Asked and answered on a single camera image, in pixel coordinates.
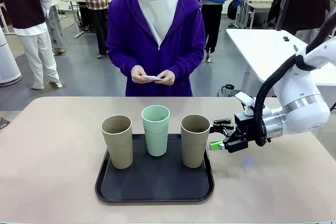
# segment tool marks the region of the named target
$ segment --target person's right hand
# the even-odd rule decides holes
[[[139,83],[139,84],[145,84],[145,83],[152,82],[152,80],[141,77],[145,75],[146,75],[145,70],[143,70],[141,66],[136,65],[132,68],[131,76],[132,76],[133,82]]]

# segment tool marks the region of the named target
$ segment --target cup rim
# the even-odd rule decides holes
[[[116,116],[123,116],[123,117],[129,119],[130,122],[131,122],[130,126],[129,126],[126,130],[124,130],[124,131],[122,131],[122,132],[119,132],[119,133],[109,133],[109,132],[106,132],[105,130],[103,130],[103,123],[104,123],[107,119],[110,119],[110,118],[113,118],[113,117],[116,117]],[[131,127],[132,127],[132,120],[131,120],[128,116],[126,116],[126,115],[112,115],[112,116],[109,116],[108,118],[105,118],[105,119],[102,121],[102,123],[100,124],[100,129],[101,129],[101,131],[104,132],[105,134],[112,135],[112,136],[122,134],[122,133],[128,131]]]
[[[163,108],[167,109],[167,110],[168,110],[168,116],[167,116],[165,119],[162,119],[162,120],[160,120],[160,121],[151,121],[151,120],[148,120],[148,119],[144,118],[144,117],[143,117],[143,112],[144,112],[146,109],[148,109],[148,108],[150,108],[150,107],[155,107],[155,106],[157,106],[157,107],[163,107]],[[144,119],[146,122],[149,122],[149,123],[161,123],[161,122],[167,120],[167,118],[170,117],[170,110],[169,110],[167,107],[163,106],[163,105],[150,105],[150,106],[147,106],[146,108],[144,108],[144,109],[142,110],[142,112],[141,112],[141,117],[142,117],[142,119]]]
[[[207,119],[207,121],[209,122],[209,128],[207,128],[205,131],[202,131],[202,132],[192,132],[192,131],[187,130],[185,127],[183,127],[183,125],[182,125],[182,121],[183,121],[183,119],[185,119],[187,116],[191,116],[191,115],[197,115],[197,116],[201,116],[201,117]],[[206,117],[203,116],[203,115],[198,115],[198,114],[191,114],[191,115],[186,115],[185,117],[183,117],[183,118],[181,119],[180,125],[181,125],[181,127],[183,128],[183,130],[185,130],[185,131],[188,132],[188,133],[197,134],[197,135],[199,135],[199,134],[203,134],[203,133],[207,132],[208,130],[210,130],[210,128],[211,128],[211,122],[210,122],[210,120],[209,120],[208,118],[206,118]]]

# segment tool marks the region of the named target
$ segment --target hood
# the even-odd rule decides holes
[[[131,11],[131,13],[135,13],[139,7],[138,0],[125,0],[127,2],[127,5]],[[178,0],[176,10],[182,9],[183,16],[186,17],[190,13],[196,11],[197,9],[200,9],[202,5],[197,0]]]

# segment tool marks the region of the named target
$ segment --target person's left hand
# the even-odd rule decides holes
[[[170,70],[164,70],[161,74],[157,76],[158,78],[163,78],[161,81],[156,81],[157,84],[163,84],[171,86],[175,82],[175,74]]]

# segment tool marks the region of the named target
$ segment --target black pants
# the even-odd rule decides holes
[[[92,23],[96,29],[98,49],[100,55],[106,55],[106,41],[107,41],[107,9],[91,10],[90,15]]]
[[[202,16],[205,28],[205,39],[208,41],[205,46],[205,51],[213,53],[215,51],[221,24],[223,5],[203,5]]]

